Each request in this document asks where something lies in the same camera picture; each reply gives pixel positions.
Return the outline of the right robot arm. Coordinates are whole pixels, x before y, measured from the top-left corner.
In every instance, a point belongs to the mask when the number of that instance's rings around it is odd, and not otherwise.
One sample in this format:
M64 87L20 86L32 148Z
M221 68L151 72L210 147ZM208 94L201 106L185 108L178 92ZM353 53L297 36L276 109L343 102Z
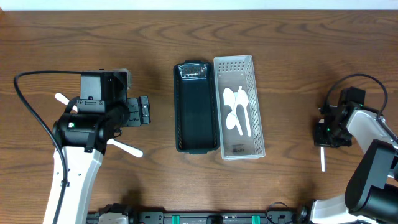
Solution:
M312 203L309 223L397 223L397 187L387 183L397 178L397 143L364 98L364 90L342 90L338 104L327 106L315 126L316 146L338 148L355 140L364 155L343 195Z

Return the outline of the clear perforated plastic basket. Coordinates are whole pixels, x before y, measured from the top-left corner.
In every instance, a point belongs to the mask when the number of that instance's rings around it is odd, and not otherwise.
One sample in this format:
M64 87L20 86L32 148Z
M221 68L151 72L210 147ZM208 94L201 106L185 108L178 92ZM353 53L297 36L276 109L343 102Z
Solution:
M252 56L215 57L213 65L222 158L240 160L264 157L266 152ZM249 98L251 137L246 130L244 108L235 105L234 92L239 89L243 89Z

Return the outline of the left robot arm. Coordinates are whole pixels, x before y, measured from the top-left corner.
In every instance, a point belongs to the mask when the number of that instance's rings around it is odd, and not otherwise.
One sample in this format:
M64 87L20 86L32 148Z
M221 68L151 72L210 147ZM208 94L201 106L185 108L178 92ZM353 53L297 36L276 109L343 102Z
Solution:
M123 127L150 123L146 96L128 98L132 75L127 69L90 70L81 73L80 95L72 100L62 93L55 98L65 104L53 126L61 151L55 152L52 188L44 223L84 223L91 192L108 145L142 157L135 147L116 140Z

